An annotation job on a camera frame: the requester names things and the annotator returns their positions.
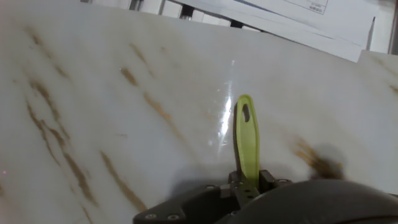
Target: white marble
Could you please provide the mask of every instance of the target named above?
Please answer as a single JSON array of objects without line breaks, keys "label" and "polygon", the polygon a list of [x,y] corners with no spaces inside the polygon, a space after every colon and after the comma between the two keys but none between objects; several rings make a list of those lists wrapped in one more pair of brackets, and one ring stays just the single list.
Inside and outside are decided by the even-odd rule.
[{"label": "white marble", "polygon": [[235,169],[254,99],[261,166],[305,180],[304,139],[398,193],[397,57],[358,64],[270,34],[55,0],[0,1],[0,223],[130,223]]}]

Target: green plastic tab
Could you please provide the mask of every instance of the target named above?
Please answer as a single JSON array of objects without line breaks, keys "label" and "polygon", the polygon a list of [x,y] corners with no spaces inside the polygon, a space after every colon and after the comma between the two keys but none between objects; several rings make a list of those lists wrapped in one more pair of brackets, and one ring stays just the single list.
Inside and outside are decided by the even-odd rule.
[{"label": "green plastic tab", "polygon": [[236,109],[236,144],[241,170],[248,181],[258,188],[260,140],[252,98],[241,95]]}]

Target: paper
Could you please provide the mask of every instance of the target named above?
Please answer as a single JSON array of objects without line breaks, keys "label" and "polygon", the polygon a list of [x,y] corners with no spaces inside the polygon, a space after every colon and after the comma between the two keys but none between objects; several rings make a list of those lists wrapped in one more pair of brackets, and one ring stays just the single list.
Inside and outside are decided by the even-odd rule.
[{"label": "paper", "polygon": [[204,11],[234,19],[294,42],[357,62],[365,46],[354,45],[335,35],[278,14],[234,0],[177,0]]},{"label": "paper", "polygon": [[272,11],[360,46],[367,44],[377,14],[377,7],[365,0],[235,1]]}]

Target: black machine part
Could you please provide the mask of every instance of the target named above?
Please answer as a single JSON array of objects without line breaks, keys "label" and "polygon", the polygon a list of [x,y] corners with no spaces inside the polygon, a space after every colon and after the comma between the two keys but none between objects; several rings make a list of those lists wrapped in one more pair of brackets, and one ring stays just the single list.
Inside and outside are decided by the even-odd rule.
[{"label": "black machine part", "polygon": [[136,215],[133,224],[398,223],[398,198],[345,180],[275,180],[260,186],[239,172],[228,185],[203,186]]}]

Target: brown vein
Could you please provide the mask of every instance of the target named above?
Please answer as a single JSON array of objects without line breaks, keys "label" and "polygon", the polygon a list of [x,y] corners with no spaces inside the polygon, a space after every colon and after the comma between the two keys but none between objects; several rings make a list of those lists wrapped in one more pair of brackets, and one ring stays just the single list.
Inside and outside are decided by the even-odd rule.
[{"label": "brown vein", "polygon": [[394,91],[395,94],[398,95],[398,88],[397,87],[390,85],[390,88],[392,89],[392,91]]},{"label": "brown vein", "polygon": [[129,81],[130,84],[138,86],[136,79],[133,77],[131,72],[127,68],[120,68],[120,72]]},{"label": "brown vein", "polygon": [[4,196],[4,190],[2,189],[1,185],[0,185],[0,197]]},{"label": "brown vein", "polygon": [[47,147],[47,150],[49,151],[50,155],[52,156],[52,158],[55,160],[55,162],[58,164],[58,166],[60,165],[60,163],[58,162],[58,160],[55,158],[54,154],[52,153],[51,147],[50,147],[50,143],[49,140],[47,139],[47,134],[45,132],[44,127],[42,126],[42,124],[40,123],[40,121],[36,118],[35,113],[32,110],[32,107],[30,106],[29,102],[26,101],[26,105],[27,105],[27,110],[29,112],[29,116],[32,119],[33,123],[36,125],[36,127],[39,129],[41,135],[42,135],[42,139],[45,142],[45,146]]},{"label": "brown vein", "polygon": [[384,68],[385,68],[389,73],[391,73],[393,76],[398,77],[398,73],[395,72],[395,71],[393,71],[393,69],[387,67],[387,65],[386,65],[381,59],[379,59],[379,58],[377,58],[377,57],[372,57],[372,59],[373,59],[376,63],[378,63],[379,65],[381,65],[382,67],[384,67]]},{"label": "brown vein", "polygon": [[160,114],[163,119],[165,119],[165,121],[167,122],[167,124],[170,126],[170,128],[172,129],[173,133],[179,138],[179,139],[183,139],[181,133],[178,131],[177,127],[173,124],[172,122],[172,117],[171,115],[169,115],[168,113],[166,113],[163,109],[162,106],[160,105],[160,103],[154,101],[148,93],[144,93],[144,98],[146,100],[146,102],[153,108],[156,110],[156,112],[158,114]]},{"label": "brown vein", "polygon": [[25,28],[25,32],[26,34],[33,40],[33,42],[39,46],[40,51],[48,58],[48,59],[52,59],[52,54],[50,53],[50,51],[48,51],[45,48],[45,45],[43,43],[43,40],[40,38],[40,36],[36,33],[35,30],[33,30],[33,28],[31,27],[26,27]]},{"label": "brown vein", "polygon": [[120,179],[118,173],[112,165],[111,159],[103,151],[101,151],[101,156],[102,160],[104,160],[106,168],[108,169],[108,172],[111,174],[114,181],[119,186],[120,191],[130,201],[131,205],[136,207],[140,212],[147,210],[144,202],[142,202],[142,200],[127,186],[127,184]]},{"label": "brown vein", "polygon": [[93,221],[91,221],[91,218],[90,218],[90,216],[88,215],[88,212],[87,212],[86,208],[85,208],[84,206],[81,206],[81,207],[83,208],[83,212],[85,213],[85,215],[86,215],[86,217],[87,217],[89,223],[90,223],[90,224],[93,224]]},{"label": "brown vein", "polygon": [[45,102],[47,103],[47,105],[49,106],[49,108],[51,110],[54,120],[60,126],[61,132],[67,137],[67,139],[70,139],[69,134],[65,131],[65,129],[63,128],[63,126],[60,122],[60,113],[58,112],[57,107],[55,106],[54,102],[52,101],[47,89],[43,85],[41,85],[39,82],[36,82],[33,80],[30,81],[30,87],[32,87],[32,89],[34,89],[34,90],[37,90],[43,96]]},{"label": "brown vein", "polygon": [[31,27],[26,27],[25,32],[33,40],[33,42],[39,47],[39,50],[50,60],[50,62],[53,64],[54,69],[58,72],[58,74],[60,74],[64,78],[70,79],[68,74],[64,70],[62,70],[59,65],[57,65],[53,55],[46,48],[43,40],[36,33],[36,31]]},{"label": "brown vein", "polygon": [[63,156],[67,160],[73,174],[77,178],[79,187],[81,188],[81,191],[83,192],[85,198],[89,200],[91,203],[93,203],[95,206],[98,206],[98,202],[95,200],[93,194],[91,193],[90,187],[87,184],[87,180],[83,172],[77,166],[76,162],[69,156],[69,154],[64,152]]},{"label": "brown vein", "polygon": [[147,69],[148,69],[148,71],[149,71],[149,74],[150,74],[152,77],[155,77],[155,76],[154,76],[154,73],[150,70],[148,63],[147,63],[147,61],[146,61],[145,58],[144,58],[144,54],[142,54],[142,52],[141,52],[141,51],[138,49],[138,47],[135,46],[134,44],[129,44],[129,45],[130,45],[130,47],[132,48],[132,50],[134,51],[134,53],[144,62],[145,66],[147,67]]},{"label": "brown vein", "polygon": [[312,167],[322,179],[342,179],[343,174],[332,169],[328,161],[320,158],[315,150],[302,138],[298,140],[297,146],[301,150],[295,152],[296,156],[303,159]]},{"label": "brown vein", "polygon": [[54,68],[62,77],[69,78],[69,75],[59,65],[54,65]]},{"label": "brown vein", "polygon": [[52,135],[55,137],[55,139],[58,142],[58,145],[60,146],[62,152],[65,152],[64,147],[66,146],[65,141],[63,140],[63,138],[61,137],[60,133],[50,127],[47,126],[47,124],[45,123],[44,120],[41,120],[41,123],[48,129],[50,130],[50,132],[52,133]]},{"label": "brown vein", "polygon": [[137,46],[135,46],[134,44],[129,44],[130,47],[132,48],[132,50],[134,51],[134,53],[136,53],[136,55],[147,65],[147,61],[144,58],[144,55],[142,54],[142,52],[138,49]]}]

